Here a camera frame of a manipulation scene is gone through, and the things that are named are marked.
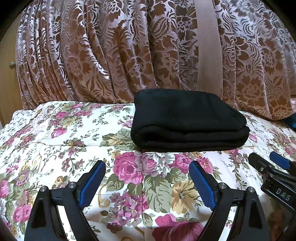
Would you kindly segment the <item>floral bedspread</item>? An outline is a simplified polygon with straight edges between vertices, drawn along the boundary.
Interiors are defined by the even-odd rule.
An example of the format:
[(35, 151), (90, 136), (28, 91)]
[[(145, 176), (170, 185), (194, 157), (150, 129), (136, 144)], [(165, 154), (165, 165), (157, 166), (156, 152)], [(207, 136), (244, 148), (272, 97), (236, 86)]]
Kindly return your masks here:
[(49, 102), (18, 110), (1, 130), (1, 219), (23, 240), (37, 192), (65, 187), (102, 160), (105, 177), (84, 214), (100, 240), (195, 240), (211, 215), (189, 176), (197, 161), (218, 182), (254, 187), (276, 240), (290, 213), (260, 189), (248, 156), (295, 160), (295, 132), (245, 113), (250, 134), (234, 150), (142, 153), (132, 142), (133, 104)]

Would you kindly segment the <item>black embroidered pants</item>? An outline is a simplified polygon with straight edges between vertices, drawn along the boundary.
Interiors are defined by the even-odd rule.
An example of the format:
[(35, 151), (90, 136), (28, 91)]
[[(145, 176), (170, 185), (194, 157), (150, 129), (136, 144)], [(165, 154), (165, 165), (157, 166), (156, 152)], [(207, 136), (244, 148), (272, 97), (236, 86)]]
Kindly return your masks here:
[(212, 93), (144, 89), (134, 105), (130, 136), (143, 151), (232, 150), (249, 137), (245, 116)]

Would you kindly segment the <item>brown floral curtain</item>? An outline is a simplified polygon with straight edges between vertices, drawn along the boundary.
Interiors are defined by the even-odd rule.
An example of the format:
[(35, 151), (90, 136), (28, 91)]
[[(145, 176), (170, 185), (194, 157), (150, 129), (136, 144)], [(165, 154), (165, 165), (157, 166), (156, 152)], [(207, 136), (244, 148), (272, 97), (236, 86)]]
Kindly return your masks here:
[(295, 113), (295, 39), (263, 1), (33, 1), (16, 70), (25, 109), (170, 88), (270, 120)]

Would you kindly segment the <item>brass cabinet knob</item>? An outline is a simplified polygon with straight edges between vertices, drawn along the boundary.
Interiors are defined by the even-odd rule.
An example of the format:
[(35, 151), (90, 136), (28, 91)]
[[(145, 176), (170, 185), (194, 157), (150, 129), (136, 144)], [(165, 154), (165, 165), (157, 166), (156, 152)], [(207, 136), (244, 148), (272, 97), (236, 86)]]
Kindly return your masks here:
[(11, 62), (9, 66), (10, 66), (11, 69), (14, 69), (16, 67), (16, 63), (15, 62)]

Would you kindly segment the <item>dark blue bag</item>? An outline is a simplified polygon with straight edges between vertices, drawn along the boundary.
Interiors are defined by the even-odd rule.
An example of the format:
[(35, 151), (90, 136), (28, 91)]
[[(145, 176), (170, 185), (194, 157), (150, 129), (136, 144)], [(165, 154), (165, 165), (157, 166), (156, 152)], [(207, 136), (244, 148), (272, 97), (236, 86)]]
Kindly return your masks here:
[(289, 126), (292, 130), (296, 130), (296, 113), (292, 114), (288, 118), (285, 118), (284, 120), (285, 124)]

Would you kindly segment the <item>wooden cabinet door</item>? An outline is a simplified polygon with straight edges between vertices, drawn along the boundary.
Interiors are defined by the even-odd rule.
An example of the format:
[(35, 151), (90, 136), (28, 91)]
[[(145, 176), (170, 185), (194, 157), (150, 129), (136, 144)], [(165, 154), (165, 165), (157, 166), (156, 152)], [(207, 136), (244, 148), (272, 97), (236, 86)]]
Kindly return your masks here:
[(1, 40), (1, 125), (11, 121), (15, 111), (23, 108), (16, 67), (10, 68), (11, 62), (16, 62), (16, 35), (19, 27), (18, 16)]

